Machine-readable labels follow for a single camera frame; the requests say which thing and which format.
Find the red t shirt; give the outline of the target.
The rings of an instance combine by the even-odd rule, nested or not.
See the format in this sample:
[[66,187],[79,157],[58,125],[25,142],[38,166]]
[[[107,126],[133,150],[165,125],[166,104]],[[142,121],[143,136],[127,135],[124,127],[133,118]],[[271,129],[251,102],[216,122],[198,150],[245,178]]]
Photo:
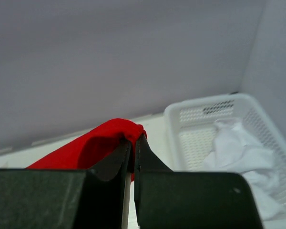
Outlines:
[[25,168],[32,172],[80,173],[96,165],[125,140],[131,144],[132,155],[141,136],[147,136],[144,127],[127,119],[111,119],[75,140],[50,152]]

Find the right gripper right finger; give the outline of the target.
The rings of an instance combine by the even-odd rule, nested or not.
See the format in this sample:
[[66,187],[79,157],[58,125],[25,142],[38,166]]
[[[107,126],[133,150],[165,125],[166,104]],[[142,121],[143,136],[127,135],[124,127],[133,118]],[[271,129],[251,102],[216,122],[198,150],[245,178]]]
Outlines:
[[150,149],[135,147],[134,201],[142,229],[261,229],[252,191],[231,172],[174,172]]

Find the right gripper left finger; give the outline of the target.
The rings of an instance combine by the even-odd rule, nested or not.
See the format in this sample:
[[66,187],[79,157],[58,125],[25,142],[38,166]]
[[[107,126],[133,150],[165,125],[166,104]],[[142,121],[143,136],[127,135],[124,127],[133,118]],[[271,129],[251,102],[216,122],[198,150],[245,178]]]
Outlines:
[[131,143],[89,169],[0,169],[0,229],[125,229]]

